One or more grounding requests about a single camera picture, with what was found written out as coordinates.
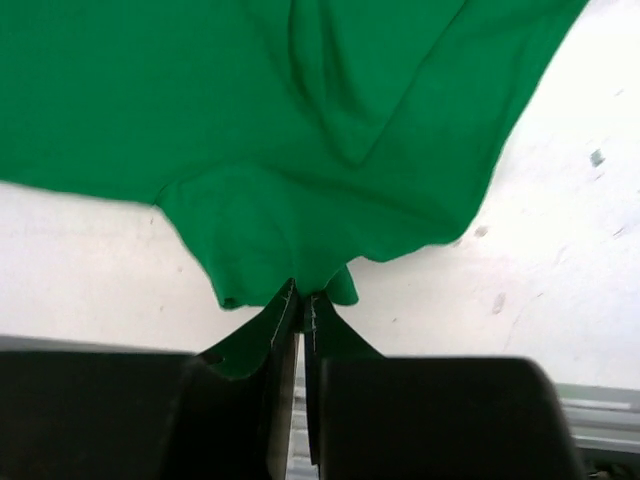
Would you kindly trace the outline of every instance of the white surface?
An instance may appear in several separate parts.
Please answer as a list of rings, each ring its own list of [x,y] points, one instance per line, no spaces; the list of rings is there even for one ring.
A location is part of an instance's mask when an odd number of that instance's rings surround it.
[[[376,347],[524,354],[559,382],[640,388],[638,25],[638,0],[590,4],[459,244],[354,262],[343,312]],[[195,351],[251,315],[217,308],[157,211],[0,185],[0,334]]]

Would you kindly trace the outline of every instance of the stain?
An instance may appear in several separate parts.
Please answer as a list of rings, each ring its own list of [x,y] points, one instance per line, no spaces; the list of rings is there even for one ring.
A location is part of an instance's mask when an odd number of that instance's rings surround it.
[[[502,309],[504,308],[504,303],[507,300],[507,294],[505,292],[501,292],[496,295],[496,298],[493,300],[493,308],[491,309],[491,313],[494,315],[498,315]]]
[[[484,225],[476,228],[474,235],[478,238],[484,237],[487,233],[489,233],[489,227],[485,227]]]
[[[599,148],[589,155],[589,159],[591,160],[591,166],[593,166],[593,168],[598,168],[606,160]]]
[[[502,353],[505,353],[511,346],[515,331],[517,330],[517,327],[520,324],[520,320],[522,320],[522,316],[527,307],[529,307],[533,302],[536,301],[537,298],[540,298],[542,295],[543,293],[539,293],[535,298],[532,298],[527,303],[525,303],[520,309],[518,315],[516,315],[516,318],[513,319],[513,322],[511,322],[511,328],[509,329],[509,334],[507,335],[507,340],[504,342],[504,346],[502,347]]]

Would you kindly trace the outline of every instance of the green fabric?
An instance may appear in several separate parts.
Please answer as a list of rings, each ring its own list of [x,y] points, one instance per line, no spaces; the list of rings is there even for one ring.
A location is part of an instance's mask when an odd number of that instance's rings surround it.
[[[0,1],[0,179],[155,204],[221,305],[460,236],[586,0]]]

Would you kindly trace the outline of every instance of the green cloth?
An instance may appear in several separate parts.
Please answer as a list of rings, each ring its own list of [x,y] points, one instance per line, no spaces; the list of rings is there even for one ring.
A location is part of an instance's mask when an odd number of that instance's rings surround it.
[[[586,0],[0,0],[0,179],[160,207],[226,308],[468,227]]]

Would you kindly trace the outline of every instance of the black plastic part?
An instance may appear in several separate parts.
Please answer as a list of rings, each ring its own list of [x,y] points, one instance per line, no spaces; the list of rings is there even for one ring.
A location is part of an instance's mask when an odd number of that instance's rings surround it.
[[[284,479],[299,307],[200,356],[0,352],[0,478]]]
[[[320,459],[320,366],[325,359],[384,358],[338,315],[326,293],[304,304],[304,359],[307,389],[307,428],[311,463]]]
[[[520,359],[336,360],[321,480],[583,480],[553,385]]]

